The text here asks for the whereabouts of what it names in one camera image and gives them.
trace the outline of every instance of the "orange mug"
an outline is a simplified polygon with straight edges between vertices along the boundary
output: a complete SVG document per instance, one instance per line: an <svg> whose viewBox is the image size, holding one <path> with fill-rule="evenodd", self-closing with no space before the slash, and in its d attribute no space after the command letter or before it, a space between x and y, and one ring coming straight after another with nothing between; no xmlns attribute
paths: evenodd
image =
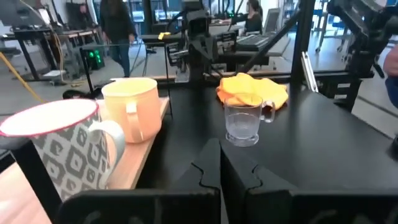
<svg viewBox="0 0 398 224"><path fill-rule="evenodd" d="M123 78L102 88L109 117L123 129L126 142L140 143L155 136L162 125L157 82Z"/></svg>

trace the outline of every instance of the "glass mug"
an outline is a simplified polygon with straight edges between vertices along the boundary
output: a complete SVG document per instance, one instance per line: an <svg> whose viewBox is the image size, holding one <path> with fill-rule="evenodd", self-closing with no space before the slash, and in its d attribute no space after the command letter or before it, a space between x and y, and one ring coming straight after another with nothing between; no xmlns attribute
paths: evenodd
<svg viewBox="0 0 398 224"><path fill-rule="evenodd" d="M271 107L271 117L265 118L262 109ZM224 101L226 139L235 146L252 146L259 140L260 121L273 122L275 103L263 101L258 95L237 93Z"/></svg>

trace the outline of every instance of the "wooden shelf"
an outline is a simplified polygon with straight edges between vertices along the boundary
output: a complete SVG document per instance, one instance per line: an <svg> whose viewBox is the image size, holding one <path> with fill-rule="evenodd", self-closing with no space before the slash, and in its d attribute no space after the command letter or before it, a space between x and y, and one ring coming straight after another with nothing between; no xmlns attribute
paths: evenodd
<svg viewBox="0 0 398 224"><path fill-rule="evenodd" d="M165 116L169 98L161 98L161 115ZM103 100L98 101L103 120L107 112ZM126 144L126 150L110 177L110 189L134 189L146 162L155 136L139 144ZM108 141L109 155L114 152L112 141ZM0 174L0 224L51 224L24 173L15 162Z"/></svg>

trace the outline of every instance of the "yellow cloth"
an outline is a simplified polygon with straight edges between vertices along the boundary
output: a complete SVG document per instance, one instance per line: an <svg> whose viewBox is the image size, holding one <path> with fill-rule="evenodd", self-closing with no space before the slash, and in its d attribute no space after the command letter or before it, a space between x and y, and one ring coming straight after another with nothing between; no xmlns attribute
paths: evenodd
<svg viewBox="0 0 398 224"><path fill-rule="evenodd" d="M260 96L263 101L273 101L275 103L275 110L281 108L289 98L285 85L280 85L268 78L255 79L245 73L238 73L234 77L222 78L219 87L217 87L218 98L224 102L225 99L233 97L237 93L250 93ZM251 99L240 98L232 104L247 104L258 105L258 102L253 102Z"/></svg>

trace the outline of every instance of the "glass mug handle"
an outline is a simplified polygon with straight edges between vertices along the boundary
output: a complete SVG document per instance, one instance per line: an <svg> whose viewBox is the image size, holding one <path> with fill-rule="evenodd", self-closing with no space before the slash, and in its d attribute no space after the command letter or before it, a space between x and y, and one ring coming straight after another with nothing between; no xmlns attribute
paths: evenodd
<svg viewBox="0 0 398 224"><path fill-rule="evenodd" d="M262 107L266 107L266 106L270 106L271 107L271 117L270 118L266 118L264 115L261 115L261 119L267 123L271 123L274 121L275 119L275 103L273 101L265 101L262 104Z"/></svg>

